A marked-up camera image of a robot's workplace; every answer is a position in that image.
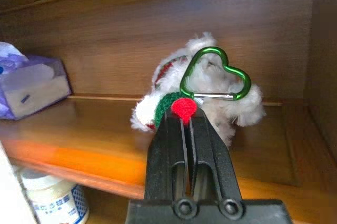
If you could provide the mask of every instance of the plush toy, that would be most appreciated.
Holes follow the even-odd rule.
[[[141,131],[156,130],[165,110],[176,100],[188,98],[185,92],[181,92],[182,78],[194,55],[200,49],[210,46],[216,46],[215,39],[211,33],[203,33],[203,37],[191,39],[185,48],[177,50],[161,61],[152,77],[152,90],[137,103],[132,112],[132,128]],[[219,55],[214,53],[203,55],[185,79],[186,89],[194,93],[239,93],[245,88],[245,83],[236,75],[226,72],[223,67]],[[259,87],[255,84],[249,84],[249,87],[245,96],[238,100],[194,97],[197,105],[204,110],[210,123],[228,147],[235,133],[233,123],[249,126],[256,124],[265,115]],[[171,108],[180,107],[181,104],[184,107],[193,106],[187,99],[182,99],[179,103],[172,105]]]

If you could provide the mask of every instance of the purple tissue box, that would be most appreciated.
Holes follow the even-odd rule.
[[[0,119],[19,120],[71,94],[59,59],[28,59],[13,72],[0,74]]]

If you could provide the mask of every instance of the green crochet piece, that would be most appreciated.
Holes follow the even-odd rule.
[[[162,121],[163,115],[168,110],[174,101],[179,98],[187,97],[187,95],[177,92],[177,93],[169,93],[166,94],[160,101],[156,108],[155,116],[154,116],[154,126],[156,128],[159,127],[160,122]]]

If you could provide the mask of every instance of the jar label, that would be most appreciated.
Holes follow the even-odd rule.
[[[46,203],[32,201],[32,205],[41,224],[78,224],[88,212],[83,189],[79,185],[63,197]]]

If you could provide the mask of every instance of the wooden cabinet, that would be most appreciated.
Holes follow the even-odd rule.
[[[336,11],[336,0],[0,0],[0,40],[61,58],[74,91],[0,121],[0,140],[12,161],[111,192],[88,189],[93,204],[122,212],[119,196],[143,197],[152,139],[130,128],[131,109],[163,57],[210,31],[265,97],[267,116],[238,128],[230,149],[243,197],[334,223]],[[90,224],[110,223],[106,213],[94,210]]]

